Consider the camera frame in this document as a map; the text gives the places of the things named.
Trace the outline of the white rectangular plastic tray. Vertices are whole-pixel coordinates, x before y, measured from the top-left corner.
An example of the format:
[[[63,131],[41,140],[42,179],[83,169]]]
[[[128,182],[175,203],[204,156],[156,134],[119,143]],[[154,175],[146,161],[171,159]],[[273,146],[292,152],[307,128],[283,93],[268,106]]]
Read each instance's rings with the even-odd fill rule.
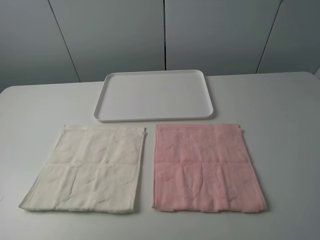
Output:
[[[99,122],[206,119],[214,107],[202,71],[118,72],[106,76],[94,110]]]

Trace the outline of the pink towel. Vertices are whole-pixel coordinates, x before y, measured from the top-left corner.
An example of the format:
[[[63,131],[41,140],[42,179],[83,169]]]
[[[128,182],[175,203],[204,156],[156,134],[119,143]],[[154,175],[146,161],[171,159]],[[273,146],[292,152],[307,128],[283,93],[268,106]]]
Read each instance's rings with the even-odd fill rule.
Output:
[[[152,207],[162,212],[265,211],[242,128],[233,123],[158,124]]]

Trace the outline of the cream white towel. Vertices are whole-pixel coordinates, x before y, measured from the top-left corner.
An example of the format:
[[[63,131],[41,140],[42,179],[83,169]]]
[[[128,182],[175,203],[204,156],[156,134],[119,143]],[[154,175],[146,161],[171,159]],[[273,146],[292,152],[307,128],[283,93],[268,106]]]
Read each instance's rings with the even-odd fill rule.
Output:
[[[65,125],[19,207],[132,213],[145,135],[143,127]]]

